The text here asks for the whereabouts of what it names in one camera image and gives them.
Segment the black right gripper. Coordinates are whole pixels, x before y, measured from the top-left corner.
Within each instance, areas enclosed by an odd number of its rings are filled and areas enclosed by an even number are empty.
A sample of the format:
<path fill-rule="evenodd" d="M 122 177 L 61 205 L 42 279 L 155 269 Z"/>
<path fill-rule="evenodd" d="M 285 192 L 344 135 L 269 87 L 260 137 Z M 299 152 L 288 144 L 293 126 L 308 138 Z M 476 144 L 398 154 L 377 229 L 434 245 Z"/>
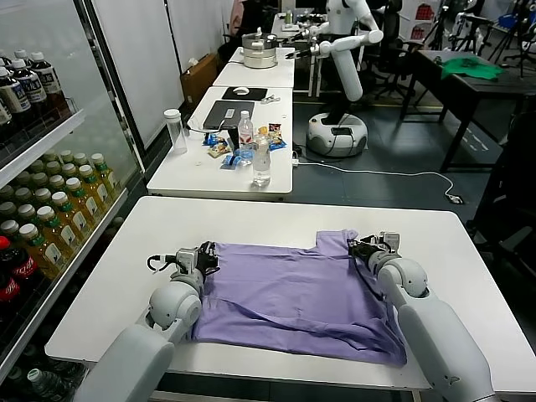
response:
<path fill-rule="evenodd" d="M 361 260 L 368 269 L 374 269 L 377 265 L 377 258 L 374 254 L 379 253 L 377 245 L 364 243 L 358 238 L 348 241 L 348 254 L 355 259 Z"/>

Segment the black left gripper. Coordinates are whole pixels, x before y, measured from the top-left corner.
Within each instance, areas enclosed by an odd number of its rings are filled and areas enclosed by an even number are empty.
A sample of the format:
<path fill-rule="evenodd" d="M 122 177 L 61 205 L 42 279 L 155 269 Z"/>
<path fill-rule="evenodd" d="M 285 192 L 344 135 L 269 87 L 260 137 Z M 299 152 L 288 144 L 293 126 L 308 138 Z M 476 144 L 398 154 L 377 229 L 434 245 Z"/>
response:
<path fill-rule="evenodd" d="M 197 262 L 195 268 L 203 276 L 214 274 L 219 271 L 219 259 L 217 258 L 216 245 L 212 241 L 206 241 L 196 249 Z"/>

